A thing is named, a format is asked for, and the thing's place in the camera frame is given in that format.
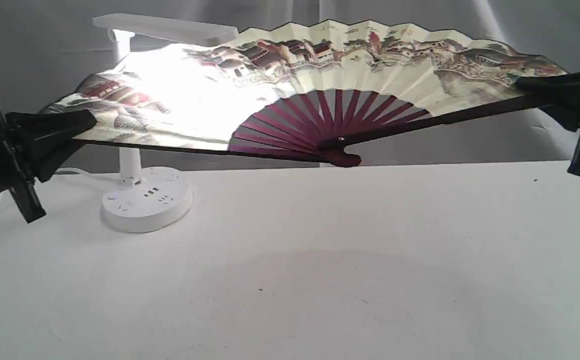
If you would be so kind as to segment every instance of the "gray backdrop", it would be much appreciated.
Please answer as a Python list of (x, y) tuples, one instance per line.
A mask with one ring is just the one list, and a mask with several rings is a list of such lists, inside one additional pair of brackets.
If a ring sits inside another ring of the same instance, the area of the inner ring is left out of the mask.
[[(541, 53), (580, 71), (580, 0), (0, 0), (0, 104), (5, 112), (36, 112), (73, 91), (85, 76), (113, 65), (95, 16), (127, 12), (248, 27), (310, 25), (332, 18), (353, 23), (412, 22), (456, 28), (517, 50)], [(133, 49), (163, 45), (136, 37)], [(576, 135), (537, 110), (421, 130), (352, 147), (364, 166), (564, 160)], [(245, 157), (142, 151), (146, 166), (244, 169), (314, 166)], [(93, 172), (118, 170), (117, 150), (86, 146), (66, 162)]]

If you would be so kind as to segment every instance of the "white table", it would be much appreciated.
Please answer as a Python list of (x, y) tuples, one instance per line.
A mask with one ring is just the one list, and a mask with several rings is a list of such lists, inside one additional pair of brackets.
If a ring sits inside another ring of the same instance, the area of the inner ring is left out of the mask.
[(0, 359), (580, 359), (580, 178), (567, 162), (188, 173), (151, 234), (109, 185), (0, 211)]

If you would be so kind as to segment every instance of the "white desk lamp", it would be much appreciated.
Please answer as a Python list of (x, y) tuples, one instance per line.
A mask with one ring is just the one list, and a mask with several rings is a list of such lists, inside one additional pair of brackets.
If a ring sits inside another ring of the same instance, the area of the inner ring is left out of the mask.
[[(114, 61), (130, 54), (135, 34), (198, 46), (218, 46), (238, 35), (233, 26), (114, 13), (96, 17), (95, 27), (114, 34)], [(138, 148), (119, 148), (121, 187), (103, 196), (107, 221), (129, 233), (147, 233), (174, 223), (190, 209), (193, 195), (183, 174), (167, 167), (142, 169)]]

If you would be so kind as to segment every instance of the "folding fan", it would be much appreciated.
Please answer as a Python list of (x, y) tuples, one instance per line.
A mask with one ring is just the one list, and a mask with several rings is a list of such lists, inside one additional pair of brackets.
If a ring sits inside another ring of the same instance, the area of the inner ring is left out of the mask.
[(92, 111), (87, 142), (349, 167), (344, 145), (534, 107), (514, 82), (563, 74), (457, 30), (327, 20), (134, 53), (43, 112)]

